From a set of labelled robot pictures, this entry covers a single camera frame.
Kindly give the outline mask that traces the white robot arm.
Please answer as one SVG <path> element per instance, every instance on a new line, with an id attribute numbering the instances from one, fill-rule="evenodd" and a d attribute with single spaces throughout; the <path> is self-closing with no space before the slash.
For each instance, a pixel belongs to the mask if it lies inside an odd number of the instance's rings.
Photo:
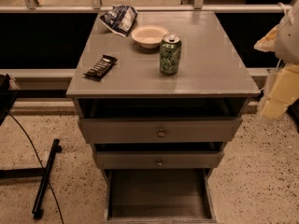
<path id="1" fill-rule="evenodd" d="M 258 51 L 274 52 L 284 62 L 266 79 L 256 115 L 263 124 L 279 119 L 299 99 L 299 0 L 293 2 L 290 10 L 279 5 L 284 10 L 283 18 L 254 45 Z"/>

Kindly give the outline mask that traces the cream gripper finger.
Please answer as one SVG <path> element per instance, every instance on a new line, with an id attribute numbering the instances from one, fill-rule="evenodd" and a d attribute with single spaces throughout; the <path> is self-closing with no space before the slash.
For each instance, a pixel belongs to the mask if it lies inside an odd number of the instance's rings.
<path id="1" fill-rule="evenodd" d="M 279 119 L 290 105 L 299 99 L 299 65 L 287 63 L 268 75 L 256 119 L 271 124 Z"/>
<path id="2" fill-rule="evenodd" d="M 262 52 L 274 52 L 277 33 L 278 27 L 274 26 L 264 37 L 258 40 L 253 47 Z"/>

